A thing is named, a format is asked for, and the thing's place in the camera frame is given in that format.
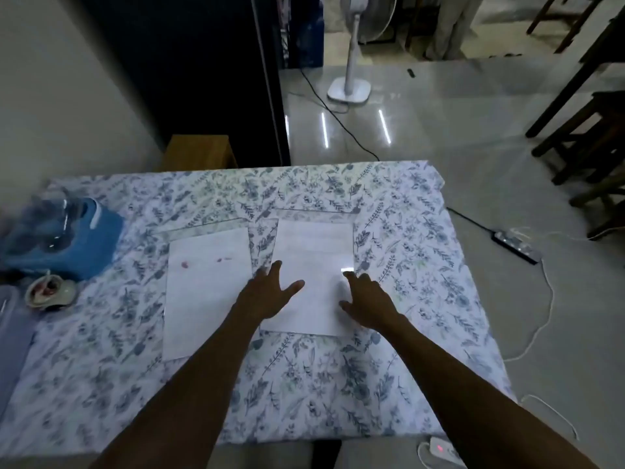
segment person's right arm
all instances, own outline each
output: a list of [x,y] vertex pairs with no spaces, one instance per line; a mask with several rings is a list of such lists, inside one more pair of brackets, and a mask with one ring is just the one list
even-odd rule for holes
[[340,306],[395,348],[469,469],[596,469],[549,426],[423,336],[377,281],[344,275],[353,303]]

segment beige pants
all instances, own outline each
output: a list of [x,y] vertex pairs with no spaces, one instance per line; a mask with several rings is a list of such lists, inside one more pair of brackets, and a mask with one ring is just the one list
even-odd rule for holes
[[438,24],[426,56],[433,61],[462,59],[460,47],[482,0],[441,0]]

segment person's left arm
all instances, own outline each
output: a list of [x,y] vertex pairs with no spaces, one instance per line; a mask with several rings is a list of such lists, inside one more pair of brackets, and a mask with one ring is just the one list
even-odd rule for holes
[[254,330],[277,314],[304,286],[280,289],[281,262],[260,270],[239,294],[226,320],[91,469],[206,468],[219,436],[241,362]]

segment forearm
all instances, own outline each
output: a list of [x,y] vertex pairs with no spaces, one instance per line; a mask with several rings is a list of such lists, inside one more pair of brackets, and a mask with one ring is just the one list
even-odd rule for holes
[[205,468],[256,327],[230,312],[92,468]]
[[596,468],[559,434],[398,316],[382,333],[467,467]]

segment black refrigerator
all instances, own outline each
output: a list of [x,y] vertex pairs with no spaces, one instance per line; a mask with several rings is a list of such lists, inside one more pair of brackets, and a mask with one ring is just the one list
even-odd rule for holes
[[239,167],[290,165],[276,0],[71,0],[167,145],[227,134]]

